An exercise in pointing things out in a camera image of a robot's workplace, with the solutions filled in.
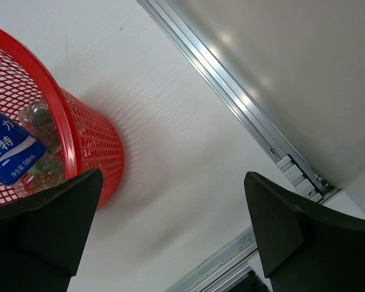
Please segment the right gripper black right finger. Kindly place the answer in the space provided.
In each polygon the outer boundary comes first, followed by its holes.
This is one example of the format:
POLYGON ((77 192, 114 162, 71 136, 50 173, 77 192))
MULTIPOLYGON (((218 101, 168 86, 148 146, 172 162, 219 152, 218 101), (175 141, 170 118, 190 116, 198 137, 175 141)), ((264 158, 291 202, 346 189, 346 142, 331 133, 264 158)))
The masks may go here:
POLYGON ((257 172, 244 180, 263 273, 273 291, 365 291, 365 220, 257 172))

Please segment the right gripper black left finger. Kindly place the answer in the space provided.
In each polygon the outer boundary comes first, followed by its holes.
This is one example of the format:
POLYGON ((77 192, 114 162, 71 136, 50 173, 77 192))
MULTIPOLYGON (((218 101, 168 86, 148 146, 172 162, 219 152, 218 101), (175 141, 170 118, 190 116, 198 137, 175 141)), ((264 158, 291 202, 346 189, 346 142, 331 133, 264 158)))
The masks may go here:
POLYGON ((97 209, 99 169, 0 207, 0 291, 66 291, 97 209))

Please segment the clear bottle blue label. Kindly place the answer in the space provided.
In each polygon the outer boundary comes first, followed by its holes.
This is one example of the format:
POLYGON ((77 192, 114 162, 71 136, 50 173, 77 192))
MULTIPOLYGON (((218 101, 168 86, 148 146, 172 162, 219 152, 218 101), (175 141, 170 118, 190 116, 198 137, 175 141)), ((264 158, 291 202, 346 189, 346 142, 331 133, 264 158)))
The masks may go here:
POLYGON ((0 183, 13 186, 45 154, 47 148, 28 130, 0 113, 0 183))

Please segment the red mesh plastic bin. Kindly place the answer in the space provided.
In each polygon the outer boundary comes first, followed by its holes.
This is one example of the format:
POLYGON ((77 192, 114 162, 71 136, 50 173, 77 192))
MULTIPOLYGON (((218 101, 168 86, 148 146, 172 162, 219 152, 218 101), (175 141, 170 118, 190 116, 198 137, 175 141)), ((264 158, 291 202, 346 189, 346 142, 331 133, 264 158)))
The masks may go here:
POLYGON ((0 29, 0 112, 17 120, 21 110, 39 99, 49 105, 57 127, 66 177, 89 169, 102 172, 101 209, 117 190, 124 169, 123 143, 115 126, 59 87, 28 48, 0 29))

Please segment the aluminium table edge rail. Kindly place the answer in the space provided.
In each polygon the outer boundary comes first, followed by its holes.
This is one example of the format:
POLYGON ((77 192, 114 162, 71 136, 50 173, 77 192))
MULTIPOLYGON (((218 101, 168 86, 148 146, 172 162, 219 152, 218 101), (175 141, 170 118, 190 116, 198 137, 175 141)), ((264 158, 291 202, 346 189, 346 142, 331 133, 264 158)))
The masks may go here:
MULTIPOLYGON (((269 154, 297 194, 322 204, 340 189, 321 178, 263 114, 250 95, 225 70, 218 58, 178 16, 167 1, 140 1, 140 5, 177 45, 210 87, 269 154)), ((169 291, 228 291, 253 274, 250 258, 257 252, 252 228, 209 257, 169 291)))

